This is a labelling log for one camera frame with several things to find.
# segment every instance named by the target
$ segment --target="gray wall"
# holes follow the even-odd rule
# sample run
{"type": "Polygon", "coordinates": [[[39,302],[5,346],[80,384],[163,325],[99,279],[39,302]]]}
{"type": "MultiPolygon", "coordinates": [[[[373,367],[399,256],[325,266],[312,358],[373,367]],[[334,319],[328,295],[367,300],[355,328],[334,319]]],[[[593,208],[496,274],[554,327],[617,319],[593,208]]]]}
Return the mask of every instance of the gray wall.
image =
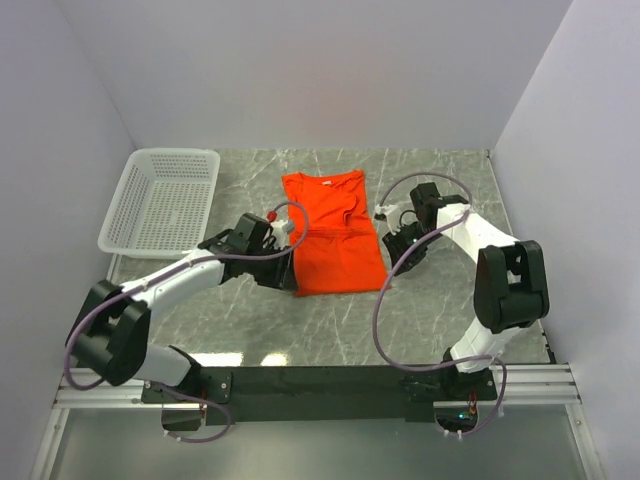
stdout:
{"type": "Polygon", "coordinates": [[[640,5],[576,0],[496,148],[515,232],[539,240],[545,322],[612,479],[638,478],[640,5]]]}
{"type": "Polygon", "coordinates": [[[57,0],[138,146],[494,147],[570,0],[57,0]]]}
{"type": "Polygon", "coordinates": [[[0,3],[0,477],[27,478],[133,150],[59,9],[0,3]]]}

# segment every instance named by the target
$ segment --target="perforated basket wall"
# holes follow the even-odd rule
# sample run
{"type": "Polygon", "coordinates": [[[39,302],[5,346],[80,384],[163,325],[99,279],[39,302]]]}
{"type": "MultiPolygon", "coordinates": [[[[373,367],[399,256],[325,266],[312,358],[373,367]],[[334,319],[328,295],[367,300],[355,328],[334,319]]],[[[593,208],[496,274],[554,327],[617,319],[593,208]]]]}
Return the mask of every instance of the perforated basket wall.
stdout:
{"type": "Polygon", "coordinates": [[[220,156],[147,148],[127,162],[98,238],[108,253],[175,259],[204,236],[220,156]]]}

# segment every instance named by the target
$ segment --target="garment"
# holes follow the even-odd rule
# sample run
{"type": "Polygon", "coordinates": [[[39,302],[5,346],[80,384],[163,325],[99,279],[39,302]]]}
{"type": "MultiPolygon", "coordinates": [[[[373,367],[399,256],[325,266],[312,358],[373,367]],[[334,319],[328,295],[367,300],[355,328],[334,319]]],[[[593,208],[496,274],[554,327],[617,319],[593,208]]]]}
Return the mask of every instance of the garment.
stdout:
{"type": "MultiPolygon", "coordinates": [[[[379,290],[387,276],[378,237],[367,214],[362,170],[329,177],[293,173],[282,177],[289,200],[309,214],[307,238],[293,255],[299,291],[296,295],[379,290]]],[[[304,217],[289,206],[296,229],[291,244],[302,234],[304,217]]]]}

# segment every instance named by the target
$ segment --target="plastic basket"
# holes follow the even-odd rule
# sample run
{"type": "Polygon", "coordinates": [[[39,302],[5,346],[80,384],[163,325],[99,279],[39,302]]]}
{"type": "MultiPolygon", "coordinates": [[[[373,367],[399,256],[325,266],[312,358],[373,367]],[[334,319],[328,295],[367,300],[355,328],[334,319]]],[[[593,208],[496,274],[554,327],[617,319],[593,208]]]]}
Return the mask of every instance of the plastic basket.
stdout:
{"type": "Polygon", "coordinates": [[[184,256],[204,237],[219,167],[212,150],[131,154],[100,230],[100,249],[134,258],[184,256]]]}

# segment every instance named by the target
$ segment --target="marble tabletop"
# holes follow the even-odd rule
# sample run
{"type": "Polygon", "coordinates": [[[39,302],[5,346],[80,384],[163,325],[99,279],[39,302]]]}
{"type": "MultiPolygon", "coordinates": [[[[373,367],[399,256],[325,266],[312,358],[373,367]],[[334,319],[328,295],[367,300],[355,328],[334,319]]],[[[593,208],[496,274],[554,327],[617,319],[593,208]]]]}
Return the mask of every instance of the marble tabletop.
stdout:
{"type": "MultiPolygon", "coordinates": [[[[376,200],[399,177],[431,170],[464,182],[474,208],[498,228],[510,227],[487,152],[418,149],[218,150],[220,173],[205,238],[233,227],[240,215],[266,215],[265,207],[284,197],[286,173],[333,175],[366,173],[370,214],[376,200]]],[[[442,194],[454,186],[435,180],[442,194]]],[[[410,207],[407,180],[388,199],[410,207]]],[[[382,236],[384,224],[374,223],[382,236]]],[[[380,242],[387,265],[386,249],[380,242]]],[[[147,275],[169,262],[120,257],[112,280],[121,283],[147,275]]],[[[474,262],[449,239],[429,247],[427,257],[397,277],[385,296],[380,336],[387,353],[406,363],[437,363],[474,318],[474,262]]],[[[202,291],[177,305],[151,327],[151,342],[175,345],[190,353],[219,355],[221,363],[242,365],[382,364],[371,338],[371,314],[377,292],[298,298],[258,287],[250,276],[202,291]]],[[[508,345],[509,363],[548,363],[538,323],[508,345]]]]}

